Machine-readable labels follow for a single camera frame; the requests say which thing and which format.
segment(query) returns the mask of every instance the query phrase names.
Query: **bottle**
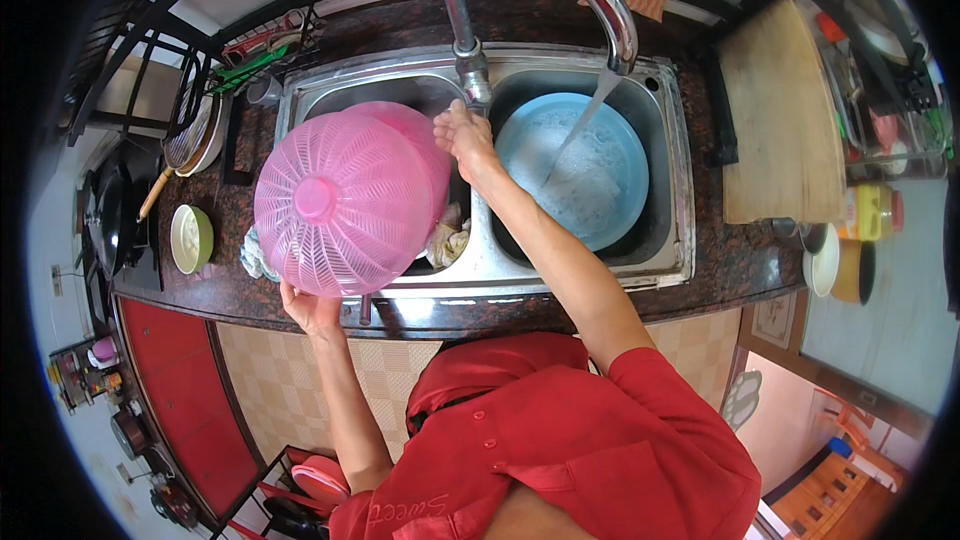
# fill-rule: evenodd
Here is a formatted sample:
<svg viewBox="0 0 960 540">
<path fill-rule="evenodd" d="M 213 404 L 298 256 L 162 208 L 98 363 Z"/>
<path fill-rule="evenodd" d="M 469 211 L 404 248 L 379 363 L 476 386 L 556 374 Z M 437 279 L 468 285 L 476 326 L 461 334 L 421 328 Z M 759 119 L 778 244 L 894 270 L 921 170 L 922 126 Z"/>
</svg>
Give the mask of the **bottle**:
<svg viewBox="0 0 960 540">
<path fill-rule="evenodd" d="M 876 242 L 904 229 L 904 198 L 886 184 L 861 184 L 846 189 L 846 221 L 837 236 Z"/>
</svg>

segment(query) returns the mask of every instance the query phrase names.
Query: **countertop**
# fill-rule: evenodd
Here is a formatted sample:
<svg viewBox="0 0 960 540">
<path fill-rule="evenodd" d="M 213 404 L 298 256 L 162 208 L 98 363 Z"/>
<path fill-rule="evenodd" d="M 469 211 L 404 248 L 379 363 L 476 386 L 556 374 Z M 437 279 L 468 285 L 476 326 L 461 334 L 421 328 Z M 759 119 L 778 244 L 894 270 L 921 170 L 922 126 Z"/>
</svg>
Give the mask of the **countertop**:
<svg viewBox="0 0 960 540">
<path fill-rule="evenodd" d="M 593 11 L 576 0 L 467 0 L 477 35 L 486 41 L 548 42 L 602 48 L 603 32 Z M 685 49 L 699 23 L 664 13 L 663 23 L 636 16 L 639 53 L 663 56 L 678 66 L 678 84 L 692 156 L 696 213 L 696 261 L 684 284 L 630 293 L 644 321 L 720 311 L 798 290 L 804 285 L 802 252 L 777 244 L 769 227 L 723 222 L 720 169 L 707 169 L 704 154 L 716 142 L 707 88 L 700 66 Z M 452 42 L 441 0 L 376 3 L 327 17 L 320 51 L 304 68 L 358 54 Z M 254 179 L 270 154 L 277 107 L 242 108 L 237 169 Z M 276 283 L 254 280 L 239 261 L 244 235 L 254 222 L 255 186 L 222 186 L 219 159 L 190 178 L 174 178 L 156 206 L 160 228 L 163 291 L 117 283 L 114 292 L 161 307 L 226 323 L 298 332 L 283 312 Z M 184 203 L 210 215 L 216 239 L 210 263 L 185 276 L 169 247 L 174 210 Z M 344 300 L 342 324 L 356 338 L 465 339 L 549 330 L 576 330 L 552 294 L 471 299 L 373 299 L 372 320 L 360 326 L 359 305 Z"/>
</svg>

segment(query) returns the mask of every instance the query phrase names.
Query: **red shirt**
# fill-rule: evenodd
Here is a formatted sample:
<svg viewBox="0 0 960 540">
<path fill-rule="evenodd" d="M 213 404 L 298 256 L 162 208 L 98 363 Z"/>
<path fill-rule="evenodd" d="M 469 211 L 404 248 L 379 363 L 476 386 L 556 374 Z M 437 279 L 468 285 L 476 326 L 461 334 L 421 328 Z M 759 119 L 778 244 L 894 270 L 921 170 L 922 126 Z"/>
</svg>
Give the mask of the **red shirt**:
<svg viewBox="0 0 960 540">
<path fill-rule="evenodd" d="M 481 538 L 512 480 L 597 538 L 739 540 L 757 512 L 747 451 L 650 348 L 604 378 L 571 336 L 471 342 L 424 370 L 407 417 L 423 411 L 383 483 L 333 512 L 332 538 Z"/>
</svg>

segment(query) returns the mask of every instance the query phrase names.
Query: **kitchen sink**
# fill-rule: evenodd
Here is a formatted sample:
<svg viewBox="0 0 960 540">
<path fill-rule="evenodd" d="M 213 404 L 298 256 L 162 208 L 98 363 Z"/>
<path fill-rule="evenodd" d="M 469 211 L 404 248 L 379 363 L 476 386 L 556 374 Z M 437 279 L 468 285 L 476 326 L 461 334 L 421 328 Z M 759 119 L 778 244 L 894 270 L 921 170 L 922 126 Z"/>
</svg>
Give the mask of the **kitchen sink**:
<svg viewBox="0 0 960 540">
<path fill-rule="evenodd" d="M 488 113 L 493 137 L 498 137 L 510 115 L 526 102 L 556 92 L 592 96 L 596 87 L 597 75 L 584 71 L 527 70 L 514 73 L 494 89 Z M 664 246 L 670 233 L 673 219 L 670 158 L 664 122 L 655 99 L 655 93 L 659 91 L 660 83 L 653 77 L 644 80 L 626 78 L 604 101 L 636 131 L 650 170 L 650 189 L 640 217 L 617 242 L 596 252 L 597 257 L 610 267 L 646 262 Z M 529 259 L 495 213 L 492 222 L 493 237 L 498 245 L 515 261 L 530 267 Z"/>
<path fill-rule="evenodd" d="M 488 117 L 494 142 L 510 114 L 554 92 L 592 95 L 606 54 L 556 44 L 484 44 L 493 101 Z M 434 117 L 462 99 L 449 46 L 406 48 L 364 55 L 289 75 L 284 83 L 274 142 L 294 126 L 357 102 L 393 101 Z M 646 151 L 650 190 L 640 218 L 597 256 L 625 290 L 671 286 L 693 275 L 693 184 L 687 126 L 676 71 L 666 59 L 636 61 L 606 99 L 633 127 Z M 460 258 L 434 270 L 418 258 L 378 295 L 390 298 L 472 298 L 548 293 L 520 246 L 487 203 L 451 166 L 449 200 L 471 218 Z"/>
</svg>

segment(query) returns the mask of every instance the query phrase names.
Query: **wooden handle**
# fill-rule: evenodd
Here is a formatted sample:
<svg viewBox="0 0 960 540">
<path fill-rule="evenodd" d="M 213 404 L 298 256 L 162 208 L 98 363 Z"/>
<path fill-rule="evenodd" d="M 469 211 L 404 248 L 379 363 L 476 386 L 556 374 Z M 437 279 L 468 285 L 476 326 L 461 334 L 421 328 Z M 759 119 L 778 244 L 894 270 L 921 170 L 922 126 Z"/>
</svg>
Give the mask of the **wooden handle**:
<svg viewBox="0 0 960 540">
<path fill-rule="evenodd" d="M 157 202 L 157 197 L 161 195 L 163 187 L 167 185 L 167 182 L 170 181 L 170 176 L 174 174 L 173 167 L 167 167 L 163 169 L 163 173 L 160 174 L 160 177 L 156 178 L 156 181 L 153 182 L 153 187 L 150 188 L 150 193 L 147 194 L 147 199 L 143 201 L 143 206 L 140 207 L 140 212 L 136 218 L 136 222 L 143 222 L 147 219 L 147 216 L 150 215 L 150 210 L 154 208 L 154 203 Z"/>
</svg>

